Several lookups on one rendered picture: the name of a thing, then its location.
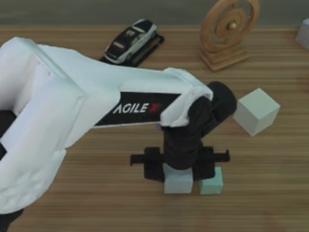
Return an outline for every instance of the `red letter x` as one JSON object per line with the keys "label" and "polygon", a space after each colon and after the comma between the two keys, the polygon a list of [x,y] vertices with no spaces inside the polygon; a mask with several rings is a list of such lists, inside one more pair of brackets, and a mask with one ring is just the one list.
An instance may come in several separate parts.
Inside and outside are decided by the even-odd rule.
{"label": "red letter x", "polygon": [[160,105],[159,103],[153,103],[153,104],[151,105],[149,111],[152,112],[152,113],[155,112],[155,111],[157,110],[157,108],[158,108],[159,105]]}

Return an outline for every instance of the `teal block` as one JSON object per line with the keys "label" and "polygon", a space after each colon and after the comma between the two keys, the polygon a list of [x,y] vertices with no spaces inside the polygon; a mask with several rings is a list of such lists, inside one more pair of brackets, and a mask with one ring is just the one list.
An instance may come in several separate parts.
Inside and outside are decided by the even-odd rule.
{"label": "teal block", "polygon": [[200,194],[220,194],[223,188],[221,167],[215,167],[215,176],[211,179],[199,181]]}

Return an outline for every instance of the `wood grain surface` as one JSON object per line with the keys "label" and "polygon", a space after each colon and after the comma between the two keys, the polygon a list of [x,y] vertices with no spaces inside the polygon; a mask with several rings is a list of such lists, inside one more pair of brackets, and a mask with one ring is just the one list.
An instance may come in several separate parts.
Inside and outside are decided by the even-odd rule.
{"label": "wood grain surface", "polygon": [[[123,28],[2,26],[0,40],[27,37],[99,59]],[[309,51],[294,42],[297,30],[256,27],[244,41],[252,57],[211,73],[199,58],[199,27],[162,26],[166,41],[140,66],[187,69],[205,84],[227,84],[237,98],[260,87],[281,105],[255,137],[232,118],[205,137],[216,152],[231,152],[222,194],[200,196],[195,183],[191,195],[164,195],[162,184],[143,179],[142,165],[130,167],[130,154],[162,145],[153,125],[91,130],[9,232],[307,232]]]}

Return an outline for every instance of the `toy car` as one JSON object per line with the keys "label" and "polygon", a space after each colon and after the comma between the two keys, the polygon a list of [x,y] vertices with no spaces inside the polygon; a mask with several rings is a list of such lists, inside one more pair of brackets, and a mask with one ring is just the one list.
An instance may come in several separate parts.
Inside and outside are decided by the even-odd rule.
{"label": "toy car", "polygon": [[114,64],[131,61],[147,42],[156,37],[157,26],[148,19],[140,19],[121,32],[105,49],[104,57]]}

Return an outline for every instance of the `wooden ornament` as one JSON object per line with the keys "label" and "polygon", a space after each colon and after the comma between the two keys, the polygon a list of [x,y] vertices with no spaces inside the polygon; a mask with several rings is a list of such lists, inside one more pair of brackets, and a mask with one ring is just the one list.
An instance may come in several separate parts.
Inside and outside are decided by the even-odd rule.
{"label": "wooden ornament", "polygon": [[[245,3],[248,11],[238,7]],[[211,71],[224,69],[249,57],[241,41],[255,25],[259,0],[218,0],[206,15],[200,32],[200,56]]]}

